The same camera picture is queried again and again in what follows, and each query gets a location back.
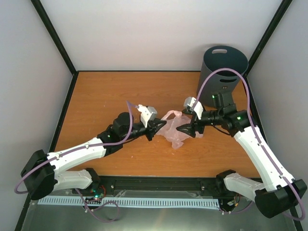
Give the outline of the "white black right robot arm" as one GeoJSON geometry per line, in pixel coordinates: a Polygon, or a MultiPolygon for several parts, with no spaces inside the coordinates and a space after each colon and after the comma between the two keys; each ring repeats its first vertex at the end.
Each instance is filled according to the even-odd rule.
{"type": "Polygon", "coordinates": [[[303,208],[302,197],[308,187],[303,180],[296,180],[279,162],[254,124],[247,110],[238,111],[230,92],[212,95],[214,110],[207,111],[194,97],[184,102],[184,110],[169,111],[159,119],[160,135],[167,135],[166,127],[180,136],[196,137],[203,134],[206,126],[221,126],[247,153],[262,181],[245,178],[234,170],[226,170],[216,176],[219,194],[228,191],[238,193],[254,202],[267,218],[299,205],[303,208]]]}

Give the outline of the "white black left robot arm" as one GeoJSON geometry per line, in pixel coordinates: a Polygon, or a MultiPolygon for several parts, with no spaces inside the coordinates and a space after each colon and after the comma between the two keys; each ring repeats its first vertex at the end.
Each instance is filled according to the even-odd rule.
{"type": "Polygon", "coordinates": [[[96,172],[93,169],[71,171],[71,168],[111,155],[122,149],[125,142],[141,136],[151,141],[166,123],[155,116],[147,123],[134,123],[133,117],[123,112],[105,131],[81,145],[51,153],[35,151],[21,172],[31,200],[39,200],[53,191],[72,188],[96,193],[100,188],[96,172]]]}

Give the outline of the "pink plastic trash bag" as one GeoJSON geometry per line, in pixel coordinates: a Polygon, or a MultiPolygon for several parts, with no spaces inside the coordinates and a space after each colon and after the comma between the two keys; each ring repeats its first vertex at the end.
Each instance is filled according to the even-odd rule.
{"type": "Polygon", "coordinates": [[[189,124],[191,122],[191,119],[182,112],[170,110],[162,117],[161,120],[167,121],[164,125],[167,127],[165,139],[172,144],[173,149],[180,148],[183,145],[183,141],[190,138],[190,136],[176,130],[176,127],[183,124],[189,124]]]}

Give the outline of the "dark grey trash bin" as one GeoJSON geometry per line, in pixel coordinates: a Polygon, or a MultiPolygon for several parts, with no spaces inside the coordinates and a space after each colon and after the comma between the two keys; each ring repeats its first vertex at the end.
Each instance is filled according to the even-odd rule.
{"type": "MultiPolygon", "coordinates": [[[[242,75],[248,68],[248,58],[244,53],[234,47],[218,45],[209,48],[203,56],[196,92],[199,92],[200,87],[208,75],[221,68],[230,68],[242,75]]],[[[212,94],[224,91],[233,92],[239,81],[240,78],[235,73],[220,71],[207,81],[199,101],[204,106],[213,107],[212,94]]]]}

